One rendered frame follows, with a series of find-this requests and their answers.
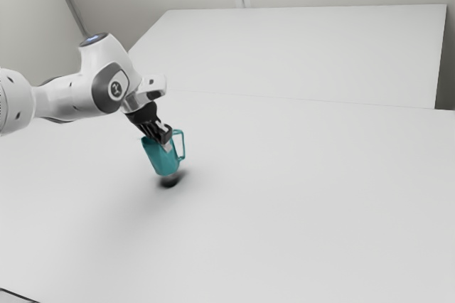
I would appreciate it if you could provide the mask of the teal faceted mug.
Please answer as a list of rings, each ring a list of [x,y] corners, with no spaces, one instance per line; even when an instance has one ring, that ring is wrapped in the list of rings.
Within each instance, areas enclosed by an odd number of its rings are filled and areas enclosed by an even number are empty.
[[[173,138],[180,137],[182,143],[182,153],[179,154]],[[159,176],[170,176],[178,171],[180,163],[186,158],[186,146],[184,133],[181,129],[175,129],[172,132],[172,137],[161,146],[158,142],[148,137],[141,138],[141,145],[152,165],[154,171]]]

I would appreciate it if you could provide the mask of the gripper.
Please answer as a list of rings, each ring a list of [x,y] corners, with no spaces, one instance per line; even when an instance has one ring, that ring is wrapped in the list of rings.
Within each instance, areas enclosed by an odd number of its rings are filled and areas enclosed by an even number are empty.
[[[172,127],[158,118],[157,105],[154,101],[145,104],[135,112],[125,113],[125,116],[145,136],[159,139],[159,144],[166,153],[172,150]]]

